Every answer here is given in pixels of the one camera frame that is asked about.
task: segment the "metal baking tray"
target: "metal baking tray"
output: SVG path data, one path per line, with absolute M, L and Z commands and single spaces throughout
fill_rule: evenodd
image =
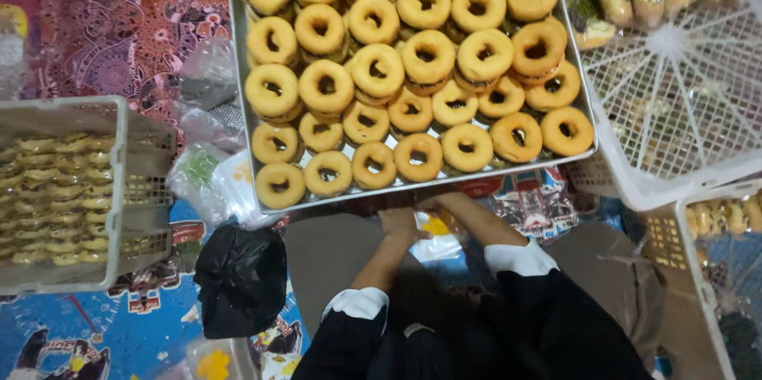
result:
M 246 96 L 244 95 L 244 91 L 243 91 L 244 82 L 250 71 L 248 67 L 248 63 L 246 61 L 246 54 L 247 54 L 246 33 L 248 30 L 248 26 L 247 26 L 248 18 L 246 16 L 246 5 L 242 0 L 229 0 L 229 4 L 230 4 L 231 26 L 233 27 L 233 44 L 234 44 L 233 51 L 235 53 L 236 72 L 238 75 L 239 101 L 243 109 L 244 123 L 246 126 L 246 138 L 248 140 L 248 150 L 249 150 L 249 155 L 251 157 L 250 162 L 251 164 L 253 164 L 252 178 L 254 178 L 254 176 L 256 176 L 256 173 L 260 170 L 260 168 L 262 168 L 263 164 L 257 161 L 256 159 L 254 159 L 254 155 L 252 154 L 252 147 L 251 147 L 252 132 L 254 131 L 254 128 L 257 126 L 257 124 L 259 124 L 259 118 L 252 112 L 252 109 L 249 107 L 248 101 L 246 100 Z M 553 10 L 553 14 L 559 20 L 561 20 L 562 23 L 564 23 L 568 33 L 568 44 L 566 47 L 566 60 L 570 61 L 571 63 L 577 66 L 580 76 L 585 75 L 584 71 L 581 68 L 581 59 L 579 56 L 579 52 L 577 50 L 577 44 L 575 42 L 574 34 L 569 29 L 571 25 L 570 25 L 568 13 L 566 12 L 565 0 L 558 1 L 556 8 Z M 558 164 L 569 163 L 571 161 L 577 161 L 583 158 L 590 157 L 598 148 L 598 137 L 597 137 L 597 131 L 595 128 L 595 121 L 593 120 L 593 115 L 591 113 L 590 97 L 588 95 L 587 87 L 585 84 L 586 84 L 585 79 L 581 78 L 581 88 L 580 88 L 581 93 L 579 96 L 577 96 L 577 99 L 575 100 L 574 103 L 572 103 L 572 105 L 585 113 L 585 116 L 587 117 L 587 119 L 590 120 L 590 123 L 592 123 L 593 130 L 596 133 L 596 135 L 593 140 L 593 146 L 582 154 L 575 155 L 573 157 L 558 157 L 554 154 L 550 154 L 545 149 L 543 149 L 543 152 L 539 155 L 537 159 L 530 161 L 528 163 L 514 164 L 510 167 L 506 167 L 503 169 L 494 169 L 493 167 L 487 166 L 481 172 L 463 173 L 463 174 L 449 175 L 449 176 L 446 175 L 443 171 L 440 171 L 437 179 L 429 181 L 429 182 L 414 182 L 414 183 L 403 182 L 399 177 L 397 177 L 397 179 L 391 186 L 388 186 L 381 190 L 368 191 L 368 190 L 361 190 L 357 188 L 356 186 L 351 186 L 349 190 L 347 190 L 347 192 L 345 192 L 344 194 L 341 194 L 340 196 L 336 196 L 336 197 L 331 197 L 328 199 L 319 199 L 313 196 L 312 194 L 310 194 L 308 190 L 307 194 L 305 195 L 305 198 L 301 200 L 300 203 L 285 209 L 269 209 L 267 206 L 260 203 L 259 200 L 257 200 L 257 203 L 259 203 L 259 207 L 262 210 L 262 212 L 267 214 L 274 214 L 274 213 L 292 211 L 296 209 L 308 208 L 311 206 L 324 205 L 326 203 L 340 202 L 345 200 L 357 199 L 360 197 L 374 196 L 378 194 L 384 194 L 387 192 L 413 190 L 416 188 L 422 188 L 425 186 L 434 186 L 434 185 L 439 185 L 443 183 L 453 183 L 453 182 L 459 182 L 464 180 L 474 180 L 478 178 L 495 177 L 499 175 L 506 175 L 509 173 L 532 171 L 532 170 L 543 168 L 543 167 L 556 166 Z M 484 129 L 488 128 L 487 125 L 484 125 L 475 119 L 472 122 L 473 124 L 479 125 L 483 127 Z M 433 129 L 429 129 L 428 134 L 431 134 L 435 138 L 439 136 L 439 133 L 437 133 Z M 395 145 L 397 144 L 397 141 L 392 135 L 389 134 L 386 137 L 385 143 L 389 147 L 394 148 Z M 354 148 L 352 148 L 349 144 L 344 144 L 344 148 L 341 151 L 344 154 L 346 154 L 347 157 L 351 160 L 352 154 L 354 153 Z M 299 162 L 300 166 L 304 167 L 305 165 L 307 165 L 307 162 L 311 158 L 312 158 L 312 155 L 309 152 L 305 151 L 304 156 L 302 157 L 302 160 Z

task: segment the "black plastic bag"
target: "black plastic bag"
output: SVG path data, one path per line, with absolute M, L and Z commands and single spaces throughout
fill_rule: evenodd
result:
M 196 261 L 201 318 L 208 339 L 253 336 L 286 301 L 286 247 L 269 228 L 218 228 Z

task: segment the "white sleeve cuff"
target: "white sleeve cuff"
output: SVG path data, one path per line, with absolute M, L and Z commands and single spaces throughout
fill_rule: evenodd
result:
M 348 316 L 372 321 L 382 308 L 389 306 L 386 292 L 378 288 L 345 289 L 333 297 L 323 309 L 320 322 L 331 309 L 343 311 Z
M 527 246 L 491 244 L 484 248 L 484 259 L 492 276 L 506 271 L 525 277 L 545 276 L 551 269 L 558 269 L 556 261 L 534 239 Z

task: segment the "plastic basket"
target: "plastic basket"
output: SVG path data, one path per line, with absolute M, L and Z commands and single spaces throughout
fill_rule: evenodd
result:
M 673 356 L 675 378 L 736 378 L 726 349 L 726 337 L 718 325 L 718 316 L 723 310 L 712 283 L 722 282 L 723 287 L 738 288 L 738 301 L 745 301 L 746 312 L 754 318 L 757 330 L 762 331 L 762 268 L 759 265 L 762 236 L 749 233 L 742 239 L 722 236 L 703 241 L 702 249 L 710 255 L 711 263 L 729 272 L 719 276 L 707 274 L 700 265 L 685 207 L 704 200 L 737 199 L 760 188 L 762 180 L 732 184 L 643 214 L 648 234 L 643 256 L 654 262 L 654 268 L 664 279 L 661 341 Z M 735 255 L 733 250 L 727 250 L 734 239 L 738 244 Z M 762 347 L 757 342 L 757 351 L 759 349 Z
M 761 10 L 691 6 L 583 52 L 602 155 L 575 186 L 647 211 L 762 170 Z
M 106 263 L 0 267 L 0 295 L 104 290 L 119 275 L 169 255 L 172 196 L 165 176 L 175 155 L 174 130 L 129 110 L 119 96 L 0 102 L 0 143 L 86 131 L 116 136 L 110 151 L 114 192 L 106 219 Z

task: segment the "person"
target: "person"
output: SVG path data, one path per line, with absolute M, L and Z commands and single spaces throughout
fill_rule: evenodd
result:
M 438 288 L 408 252 L 421 237 L 412 208 L 379 211 L 380 228 L 348 214 L 289 225 L 312 337 L 293 380 L 651 378 L 660 288 L 623 234 L 586 223 L 546 252 L 460 192 L 416 206 L 441 209 L 483 248 L 495 292 Z

